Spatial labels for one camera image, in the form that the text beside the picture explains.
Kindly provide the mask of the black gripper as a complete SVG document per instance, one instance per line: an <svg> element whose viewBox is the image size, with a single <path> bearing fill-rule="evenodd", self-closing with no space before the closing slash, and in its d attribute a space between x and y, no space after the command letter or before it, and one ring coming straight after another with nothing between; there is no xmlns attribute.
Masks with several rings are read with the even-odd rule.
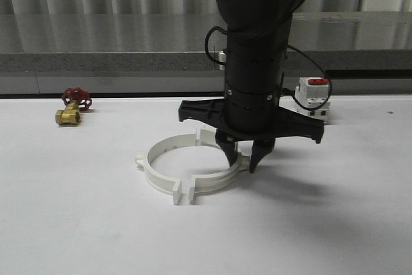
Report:
<svg viewBox="0 0 412 275"><path fill-rule="evenodd" d="M305 137L320 143L324 134L321 120L306 117L279 106L283 74L276 66L251 75L225 71L222 99L184 100L179 121L198 120L216 128L215 141L229 166L238 158L237 141L254 140L249 172L273 152L275 138Z"/></svg>

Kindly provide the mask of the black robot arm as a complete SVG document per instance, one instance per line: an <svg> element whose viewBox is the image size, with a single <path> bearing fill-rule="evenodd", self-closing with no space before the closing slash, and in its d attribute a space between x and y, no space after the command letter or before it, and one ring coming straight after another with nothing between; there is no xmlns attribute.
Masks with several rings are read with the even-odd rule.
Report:
<svg viewBox="0 0 412 275"><path fill-rule="evenodd" d="M215 139L229 164L237 143L252 141L250 171L272 152L280 137L320 142L322 121L279 106L293 12L305 0L217 0L227 24L225 95L222 99L185 100L181 120L199 120L216 129Z"/></svg>

